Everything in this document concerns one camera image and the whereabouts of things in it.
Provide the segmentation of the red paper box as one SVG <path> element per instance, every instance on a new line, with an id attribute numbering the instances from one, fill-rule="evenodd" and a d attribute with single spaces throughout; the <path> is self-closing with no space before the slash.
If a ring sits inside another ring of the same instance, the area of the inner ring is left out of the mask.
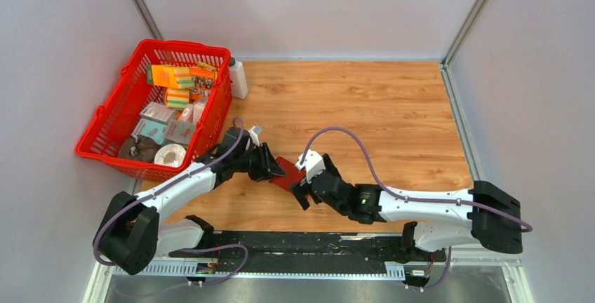
<path id="1" fill-rule="evenodd" d="M 296 184 L 300 185 L 301 181 L 305 178 L 306 172 L 304 170 L 299 170 L 292 161 L 289 161 L 282 156 L 278 156 L 276 162 L 286 174 L 284 176 L 274 176 L 269 180 L 269 183 L 274 184 L 285 191 L 292 192 L 292 188 Z"/>

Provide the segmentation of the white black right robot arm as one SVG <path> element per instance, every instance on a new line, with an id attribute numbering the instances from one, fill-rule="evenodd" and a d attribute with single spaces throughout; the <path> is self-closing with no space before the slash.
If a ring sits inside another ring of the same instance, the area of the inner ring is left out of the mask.
<path id="1" fill-rule="evenodd" d="M 298 182 L 315 203 L 325 203 L 360 224 L 404 220 L 400 250 L 418 260 L 426 252 L 478 243 L 487 250 L 523 252 L 521 204 L 491 182 L 470 189 L 411 191 L 344 181 L 329 155 L 309 150 L 294 165 Z"/>

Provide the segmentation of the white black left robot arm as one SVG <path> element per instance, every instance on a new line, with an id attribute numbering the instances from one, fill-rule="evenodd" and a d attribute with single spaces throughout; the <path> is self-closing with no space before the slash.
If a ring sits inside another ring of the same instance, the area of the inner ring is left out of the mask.
<path id="1" fill-rule="evenodd" d="M 155 257 L 179 250 L 190 250 L 197 257 L 211 254 L 215 240 L 203 219 L 189 215 L 173 224 L 164 221 L 236 173 L 245 173 L 255 182 L 286 176 L 267 144 L 259 142 L 258 134 L 258 128 L 231 127 L 221 143 L 171 179 L 136 195 L 116 194 L 93 239 L 96 260 L 135 275 Z"/>

